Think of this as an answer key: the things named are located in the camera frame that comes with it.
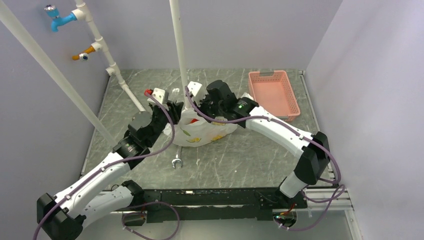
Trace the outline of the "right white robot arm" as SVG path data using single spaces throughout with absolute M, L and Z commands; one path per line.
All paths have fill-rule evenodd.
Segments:
M 186 96 L 197 114 L 208 122 L 237 124 L 255 131 L 288 150 L 298 162 L 275 194 L 276 203 L 289 207 L 305 187 L 315 185 L 331 161 L 327 136 L 301 130 L 272 115 L 248 96 L 237 98 L 227 83 L 215 80 L 204 87 L 191 81 Z

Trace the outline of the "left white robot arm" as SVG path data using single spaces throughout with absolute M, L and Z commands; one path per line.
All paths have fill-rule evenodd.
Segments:
M 127 180 L 107 194 L 101 192 L 115 179 L 133 170 L 144 159 L 164 152 L 151 148 L 166 128 L 181 118 L 183 102 L 166 101 L 150 104 L 152 112 L 136 113 L 123 138 L 91 171 L 68 188 L 39 197 L 36 202 L 37 227 L 35 240 L 43 230 L 52 240 L 75 240 L 83 230 L 98 219 L 122 208 L 139 209 L 144 203 L 144 190 Z

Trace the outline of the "red fake fruit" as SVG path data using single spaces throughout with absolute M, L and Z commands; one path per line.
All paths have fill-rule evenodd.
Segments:
M 198 122 L 199 120 L 197 119 L 197 118 L 193 118 L 190 122 L 189 122 L 189 125 L 190 124 L 193 124 L 193 123 L 195 123 L 195 122 Z

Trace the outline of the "orange plastic faucet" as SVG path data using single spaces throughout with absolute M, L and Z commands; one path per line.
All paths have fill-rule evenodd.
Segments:
M 89 59 L 89 54 L 96 52 L 96 49 L 93 46 L 90 46 L 89 48 L 85 49 L 84 51 L 80 52 L 79 54 L 73 55 L 71 59 L 73 61 L 87 61 Z

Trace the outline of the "white plastic bag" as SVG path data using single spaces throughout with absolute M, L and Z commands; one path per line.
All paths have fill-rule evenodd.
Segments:
M 192 119 L 198 119 L 198 121 L 189 124 Z M 237 127 L 232 123 L 209 123 L 198 116 L 193 108 L 184 107 L 178 124 L 174 125 L 173 143 L 177 146 L 196 148 L 222 139 L 233 133 Z

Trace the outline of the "silver open-end wrench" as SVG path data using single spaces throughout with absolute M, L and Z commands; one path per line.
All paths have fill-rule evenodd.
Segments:
M 183 162 L 183 160 L 181 159 L 181 156 L 182 156 L 182 149 L 183 149 L 183 147 L 182 147 L 182 146 L 178 146 L 178 147 L 177 147 L 177 151 L 176 151 L 176 154 L 175 154 L 175 158 L 171 161 L 172 167 L 173 167 L 174 169 L 176 169 L 176 168 L 177 168 L 177 165 L 179 165 L 179 167 L 180 167 L 180 168 L 183 168 L 183 166 L 184 166 L 184 162 Z

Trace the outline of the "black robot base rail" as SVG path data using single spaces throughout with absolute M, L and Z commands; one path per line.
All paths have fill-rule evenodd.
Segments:
M 274 215 L 307 209 L 301 193 L 286 198 L 276 187 L 145 189 L 121 211 L 146 213 L 147 223 L 182 221 L 256 219 L 271 221 Z

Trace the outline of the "pink plastic basket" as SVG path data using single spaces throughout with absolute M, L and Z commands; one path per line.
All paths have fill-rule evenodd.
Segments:
M 286 71 L 251 71 L 248 87 L 253 99 L 275 117 L 292 122 L 301 114 Z

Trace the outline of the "blue plastic faucet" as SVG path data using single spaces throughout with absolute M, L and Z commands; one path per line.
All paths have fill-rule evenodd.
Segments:
M 58 8 L 52 4 L 46 5 L 44 7 L 44 11 L 52 19 L 52 22 L 50 24 L 50 29 L 52 32 L 58 32 L 59 27 L 78 20 L 72 12 L 65 17 L 61 17 Z

